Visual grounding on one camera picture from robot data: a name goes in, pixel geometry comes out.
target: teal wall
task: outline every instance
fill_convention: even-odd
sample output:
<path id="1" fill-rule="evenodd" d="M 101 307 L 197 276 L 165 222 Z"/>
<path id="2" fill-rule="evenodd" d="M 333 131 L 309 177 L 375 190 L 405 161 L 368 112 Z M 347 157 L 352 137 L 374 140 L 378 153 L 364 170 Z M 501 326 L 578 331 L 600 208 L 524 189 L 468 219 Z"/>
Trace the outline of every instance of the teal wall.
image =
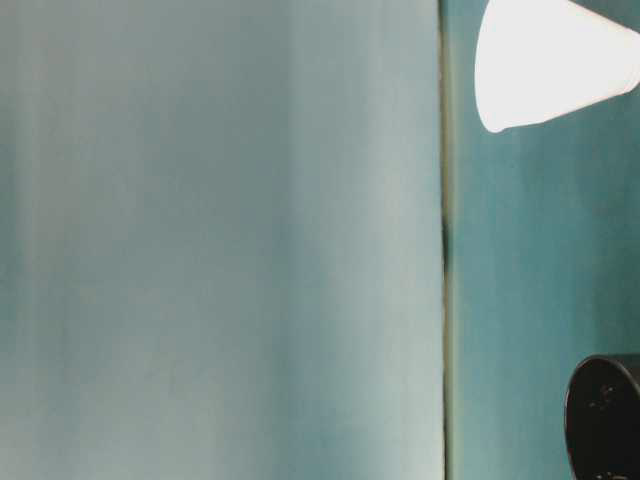
<path id="1" fill-rule="evenodd" d="M 441 476 L 436 20 L 4 2 L 1 476 Z"/>
<path id="2" fill-rule="evenodd" d="M 579 3 L 640 28 L 637 2 Z M 485 5 L 446 0 L 442 11 L 450 473 L 570 478 L 563 396 L 573 367 L 640 350 L 640 96 L 488 133 L 473 93 Z"/>

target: black cylindrical object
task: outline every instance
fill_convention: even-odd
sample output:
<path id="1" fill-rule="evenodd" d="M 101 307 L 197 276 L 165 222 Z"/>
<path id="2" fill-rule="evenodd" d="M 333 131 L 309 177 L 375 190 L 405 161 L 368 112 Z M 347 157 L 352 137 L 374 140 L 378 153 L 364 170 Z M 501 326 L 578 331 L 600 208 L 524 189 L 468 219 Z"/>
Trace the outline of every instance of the black cylindrical object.
<path id="1" fill-rule="evenodd" d="M 640 479 L 640 355 L 595 355 L 576 368 L 565 399 L 576 480 Z"/>

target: light gray surface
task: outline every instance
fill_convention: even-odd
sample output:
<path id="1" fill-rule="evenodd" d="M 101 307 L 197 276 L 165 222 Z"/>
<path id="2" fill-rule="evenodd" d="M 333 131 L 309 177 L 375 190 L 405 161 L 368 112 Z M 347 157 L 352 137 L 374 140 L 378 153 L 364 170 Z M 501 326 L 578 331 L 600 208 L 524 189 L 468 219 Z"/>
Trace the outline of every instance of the light gray surface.
<path id="1" fill-rule="evenodd" d="M 437 478 L 435 5 L 2 8 L 0 476 Z"/>
<path id="2" fill-rule="evenodd" d="M 442 477 L 436 12 L 294 2 L 292 478 Z"/>

